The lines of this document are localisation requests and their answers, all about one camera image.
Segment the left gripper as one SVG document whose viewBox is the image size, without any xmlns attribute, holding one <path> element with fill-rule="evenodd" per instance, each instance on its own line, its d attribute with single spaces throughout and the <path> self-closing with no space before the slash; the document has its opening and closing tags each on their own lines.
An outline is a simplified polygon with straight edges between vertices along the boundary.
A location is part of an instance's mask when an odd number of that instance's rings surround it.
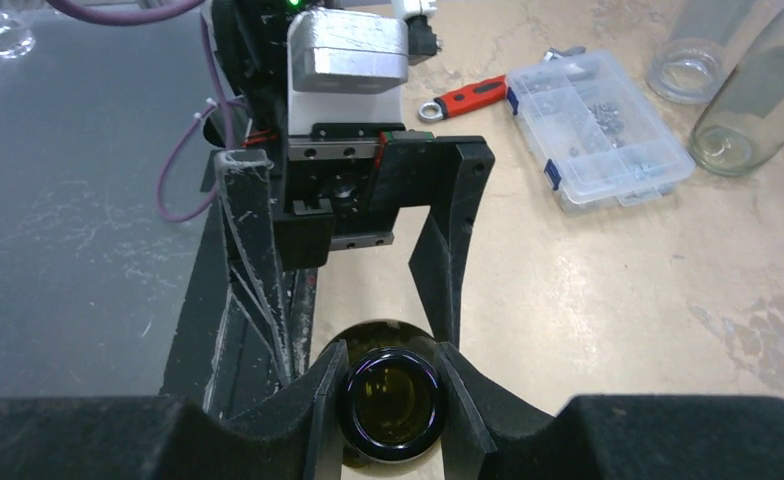
<svg viewBox="0 0 784 480">
<path fill-rule="evenodd" d="M 250 296 L 280 383 L 295 376 L 283 268 L 321 267 L 331 251 L 390 244 L 398 208 L 429 208 L 409 269 L 433 336 L 458 346 L 471 237 L 495 164 L 485 138 L 433 137 L 402 123 L 317 123 L 269 152 L 273 163 L 261 149 L 223 150 L 214 171 L 228 264 Z"/>
</svg>

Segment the dark bottle silver cap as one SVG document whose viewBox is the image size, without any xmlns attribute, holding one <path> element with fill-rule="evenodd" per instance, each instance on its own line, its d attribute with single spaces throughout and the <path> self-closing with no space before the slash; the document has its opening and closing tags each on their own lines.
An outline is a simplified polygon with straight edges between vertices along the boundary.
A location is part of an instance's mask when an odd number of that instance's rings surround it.
<svg viewBox="0 0 784 480">
<path fill-rule="evenodd" d="M 391 319 L 353 325 L 326 348 L 345 342 L 348 368 L 336 387 L 342 463 L 370 476 L 412 471 L 438 451 L 448 393 L 435 365 L 437 341 Z"/>
</svg>

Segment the clear glass bottle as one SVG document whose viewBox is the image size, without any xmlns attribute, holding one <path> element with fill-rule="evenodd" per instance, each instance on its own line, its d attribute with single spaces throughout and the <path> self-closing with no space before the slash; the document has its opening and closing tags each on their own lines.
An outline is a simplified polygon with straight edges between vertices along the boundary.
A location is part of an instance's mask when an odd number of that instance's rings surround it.
<svg viewBox="0 0 784 480">
<path fill-rule="evenodd" d="M 766 26 L 700 116 L 687 150 L 704 169 L 742 176 L 784 147 L 784 9 Z"/>
<path fill-rule="evenodd" d="M 727 78 L 728 47 L 754 6 L 751 0 L 686 1 L 655 52 L 647 85 L 674 103 L 709 102 Z"/>
</svg>

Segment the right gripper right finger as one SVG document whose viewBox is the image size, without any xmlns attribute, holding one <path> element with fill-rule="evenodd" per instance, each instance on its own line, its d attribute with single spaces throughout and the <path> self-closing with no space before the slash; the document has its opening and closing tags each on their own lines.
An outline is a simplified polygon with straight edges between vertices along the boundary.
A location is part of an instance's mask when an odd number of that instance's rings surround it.
<svg viewBox="0 0 784 480">
<path fill-rule="evenodd" d="M 435 359 L 449 479 L 784 479 L 783 399 L 579 395 L 549 415 L 450 344 Z"/>
</svg>

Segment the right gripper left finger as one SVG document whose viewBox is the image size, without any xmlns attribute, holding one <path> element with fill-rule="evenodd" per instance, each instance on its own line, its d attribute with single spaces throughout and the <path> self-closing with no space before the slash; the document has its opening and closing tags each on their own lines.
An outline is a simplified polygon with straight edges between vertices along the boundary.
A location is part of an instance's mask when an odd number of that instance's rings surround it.
<svg viewBox="0 0 784 480">
<path fill-rule="evenodd" d="M 172 396 L 0 399 L 0 479 L 334 479 L 346 347 L 220 421 Z"/>
</svg>

